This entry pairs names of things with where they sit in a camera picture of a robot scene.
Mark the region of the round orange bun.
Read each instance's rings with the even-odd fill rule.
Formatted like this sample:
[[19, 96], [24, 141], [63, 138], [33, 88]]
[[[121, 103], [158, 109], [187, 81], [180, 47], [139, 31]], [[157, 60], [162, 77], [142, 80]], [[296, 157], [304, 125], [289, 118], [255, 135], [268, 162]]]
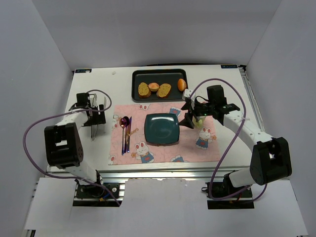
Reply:
[[157, 92], [159, 90], [159, 84], [155, 82], [150, 83], [148, 87], [151, 92]]

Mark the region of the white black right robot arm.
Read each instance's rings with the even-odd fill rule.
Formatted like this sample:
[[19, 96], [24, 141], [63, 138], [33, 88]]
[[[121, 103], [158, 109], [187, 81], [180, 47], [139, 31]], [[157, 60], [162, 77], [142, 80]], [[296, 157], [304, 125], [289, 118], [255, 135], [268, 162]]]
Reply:
[[236, 197], [253, 184], [262, 186], [291, 176], [290, 150], [285, 138], [275, 138], [247, 120], [237, 105], [227, 103], [221, 85], [209, 86], [207, 95], [207, 101], [200, 103], [192, 90], [184, 90], [185, 105], [182, 109], [186, 113], [179, 124], [194, 128], [194, 119], [212, 116], [231, 130], [235, 138], [240, 138], [252, 152], [248, 168], [224, 176], [220, 188], [220, 192], [224, 194], [223, 198]]

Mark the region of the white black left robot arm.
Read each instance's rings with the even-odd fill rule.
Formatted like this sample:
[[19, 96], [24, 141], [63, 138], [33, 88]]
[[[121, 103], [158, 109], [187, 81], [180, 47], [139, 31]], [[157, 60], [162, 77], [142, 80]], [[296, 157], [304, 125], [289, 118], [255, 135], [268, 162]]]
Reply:
[[44, 129], [46, 158], [50, 166], [63, 169], [78, 179], [102, 184], [100, 174], [83, 160], [83, 147], [79, 137], [82, 127], [91, 128], [94, 140], [98, 126], [106, 123], [103, 104], [97, 104], [97, 95], [78, 93], [71, 113], [53, 126]]

